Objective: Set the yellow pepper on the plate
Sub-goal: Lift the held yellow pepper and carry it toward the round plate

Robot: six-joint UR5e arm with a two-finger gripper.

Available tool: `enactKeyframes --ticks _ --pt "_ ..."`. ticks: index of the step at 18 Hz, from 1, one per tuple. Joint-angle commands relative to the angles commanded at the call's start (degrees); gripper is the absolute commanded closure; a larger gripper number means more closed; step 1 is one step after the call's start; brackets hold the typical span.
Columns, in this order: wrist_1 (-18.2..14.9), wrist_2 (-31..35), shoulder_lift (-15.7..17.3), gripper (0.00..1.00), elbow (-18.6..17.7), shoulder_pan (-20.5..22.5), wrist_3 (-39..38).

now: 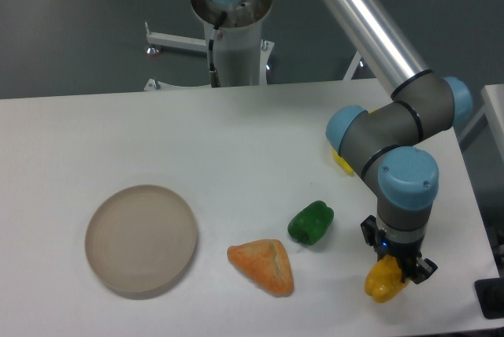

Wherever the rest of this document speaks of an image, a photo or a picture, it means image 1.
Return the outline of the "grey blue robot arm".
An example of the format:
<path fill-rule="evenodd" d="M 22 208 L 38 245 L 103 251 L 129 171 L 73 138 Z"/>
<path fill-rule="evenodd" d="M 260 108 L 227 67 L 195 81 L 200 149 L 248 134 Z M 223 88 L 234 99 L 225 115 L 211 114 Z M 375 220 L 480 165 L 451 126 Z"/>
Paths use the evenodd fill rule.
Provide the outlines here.
<path fill-rule="evenodd" d="M 403 280 L 421 283 L 436 269 L 421 254 L 439 189 L 434 158 L 417 144 L 452 128 L 472 110 L 467 86 L 439 78 L 402 36 L 377 0 L 322 0 L 381 84 L 391 102 L 369 112 L 347 106 L 328 122 L 335 152 L 375 194 L 377 211 L 361 224 L 378 257 L 396 259 Z M 191 0 L 205 29 L 213 87 L 257 85 L 261 80 L 258 28 L 272 0 Z"/>

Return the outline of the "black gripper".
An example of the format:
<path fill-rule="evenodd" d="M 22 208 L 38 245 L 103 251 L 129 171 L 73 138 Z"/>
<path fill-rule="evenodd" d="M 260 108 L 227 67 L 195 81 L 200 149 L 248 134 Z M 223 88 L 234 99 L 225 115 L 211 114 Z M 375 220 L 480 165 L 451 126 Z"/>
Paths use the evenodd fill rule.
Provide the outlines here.
<path fill-rule="evenodd" d="M 374 246 L 378 261 L 385 256 L 397 259 L 403 283 L 422 283 L 438 269 L 433 261 L 421 257 L 425 226 L 412 231 L 400 231 L 383 221 L 376 222 L 376 217 L 369 215 L 361 222 L 361 231 L 365 243 Z"/>

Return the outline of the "yellow object behind arm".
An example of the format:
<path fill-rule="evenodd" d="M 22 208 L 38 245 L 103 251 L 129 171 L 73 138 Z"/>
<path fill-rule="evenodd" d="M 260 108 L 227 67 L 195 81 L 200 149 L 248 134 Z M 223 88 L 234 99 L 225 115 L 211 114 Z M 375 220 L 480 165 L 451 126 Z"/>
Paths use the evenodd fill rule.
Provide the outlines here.
<path fill-rule="evenodd" d="M 348 175 L 353 176 L 354 170 L 351 166 L 335 151 L 332 151 L 332 158 L 334 162 Z"/>

